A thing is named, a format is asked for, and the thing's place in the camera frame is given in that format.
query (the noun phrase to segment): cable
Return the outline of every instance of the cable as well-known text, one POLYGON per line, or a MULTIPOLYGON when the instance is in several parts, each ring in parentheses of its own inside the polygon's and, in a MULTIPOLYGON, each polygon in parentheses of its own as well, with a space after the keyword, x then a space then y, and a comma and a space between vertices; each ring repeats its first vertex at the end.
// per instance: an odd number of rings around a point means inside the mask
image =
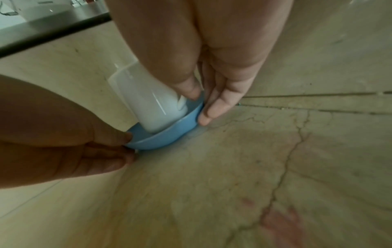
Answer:
POLYGON ((19 15, 17 12, 7 12, 7 13, 3 13, 1 12, 1 8, 3 7, 3 1, 0 1, 0 14, 2 14, 3 16, 17 16, 19 15))

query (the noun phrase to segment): blue plate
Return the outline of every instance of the blue plate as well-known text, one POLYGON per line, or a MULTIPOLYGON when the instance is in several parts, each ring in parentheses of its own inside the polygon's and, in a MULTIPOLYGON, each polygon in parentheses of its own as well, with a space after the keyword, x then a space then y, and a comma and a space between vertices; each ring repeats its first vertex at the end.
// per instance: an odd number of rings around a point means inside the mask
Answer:
POLYGON ((136 150, 153 150, 170 145, 197 126, 197 117, 203 108, 203 101, 204 94, 201 94, 196 101, 188 100, 187 114, 173 125, 157 134, 148 133, 139 122, 136 123, 128 130, 134 137, 132 141, 125 146, 136 150))

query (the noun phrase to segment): beige marble wall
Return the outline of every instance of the beige marble wall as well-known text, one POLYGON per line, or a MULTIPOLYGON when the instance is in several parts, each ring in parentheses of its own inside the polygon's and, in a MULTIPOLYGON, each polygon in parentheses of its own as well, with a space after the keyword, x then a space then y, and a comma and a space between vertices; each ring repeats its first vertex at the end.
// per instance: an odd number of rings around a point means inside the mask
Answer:
MULTIPOLYGON (((130 168, 0 190, 0 248, 391 246, 391 7, 295 1, 242 106, 130 168)), ((0 74, 126 130, 106 79, 135 60, 109 22, 0 74)))

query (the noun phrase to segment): white mug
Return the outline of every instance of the white mug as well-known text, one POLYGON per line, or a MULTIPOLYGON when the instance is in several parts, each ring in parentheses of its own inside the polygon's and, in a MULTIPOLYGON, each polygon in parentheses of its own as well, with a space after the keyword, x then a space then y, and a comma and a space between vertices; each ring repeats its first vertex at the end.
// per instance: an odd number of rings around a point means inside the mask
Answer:
POLYGON ((139 62, 118 70, 108 82, 149 133, 166 129, 188 111, 187 99, 153 77, 139 62))

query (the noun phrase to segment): hand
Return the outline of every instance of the hand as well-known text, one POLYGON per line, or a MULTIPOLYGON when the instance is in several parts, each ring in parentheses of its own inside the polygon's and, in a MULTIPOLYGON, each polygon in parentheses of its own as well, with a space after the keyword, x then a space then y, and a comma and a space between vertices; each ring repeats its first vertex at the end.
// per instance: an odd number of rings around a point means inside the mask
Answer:
POLYGON ((140 62, 178 93, 196 99, 198 65, 207 125, 246 94, 272 50, 293 0, 107 0, 140 62))
POLYGON ((105 173, 130 164, 132 135, 38 86, 0 76, 0 188, 105 173))

